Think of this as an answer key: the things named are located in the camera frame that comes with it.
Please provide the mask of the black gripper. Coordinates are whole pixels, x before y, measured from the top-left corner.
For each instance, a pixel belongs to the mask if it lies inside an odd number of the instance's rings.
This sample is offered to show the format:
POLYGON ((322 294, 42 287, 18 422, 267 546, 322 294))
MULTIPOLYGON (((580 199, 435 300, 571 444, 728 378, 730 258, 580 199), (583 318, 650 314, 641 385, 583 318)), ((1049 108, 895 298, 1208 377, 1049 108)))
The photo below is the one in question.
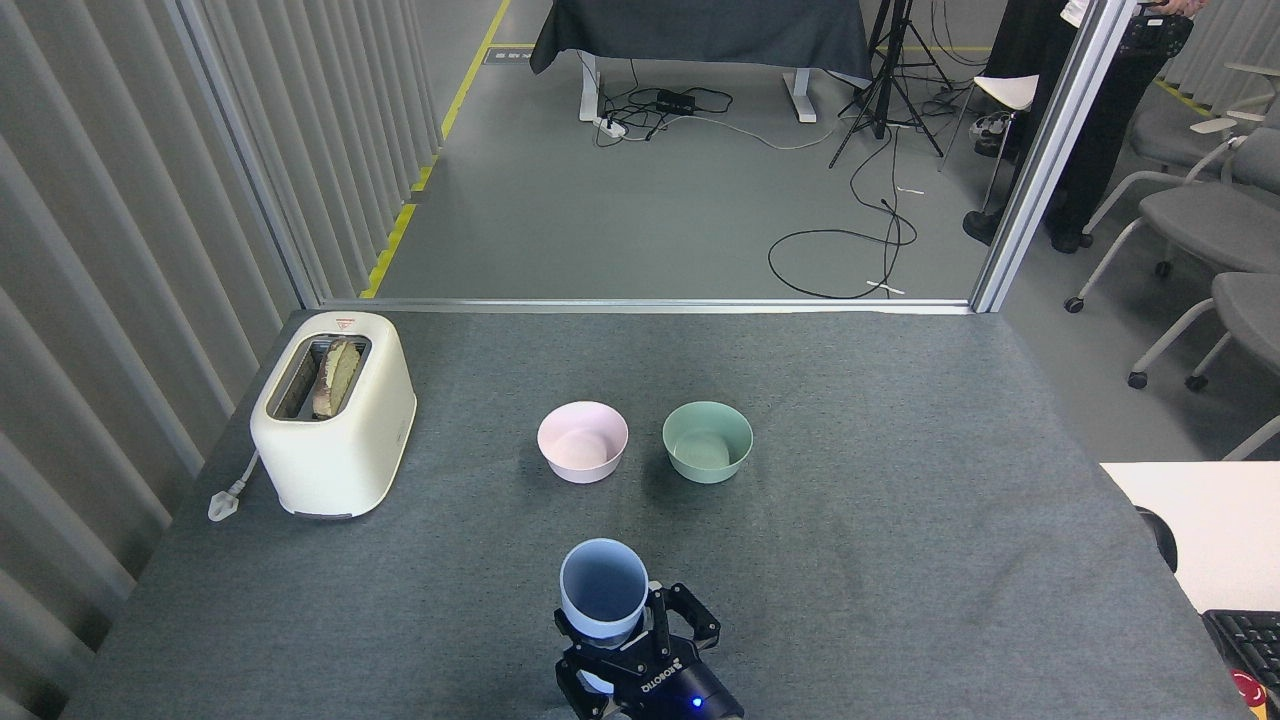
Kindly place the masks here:
POLYGON ((684 584, 652 582, 646 597, 646 638, 617 651, 566 648, 556 679, 579 719, 744 719, 746 712, 700 651, 721 639, 721 621, 684 584), (668 615, 682 618, 692 638, 672 637, 668 615), (612 691, 590 691, 580 673, 598 675, 612 691))

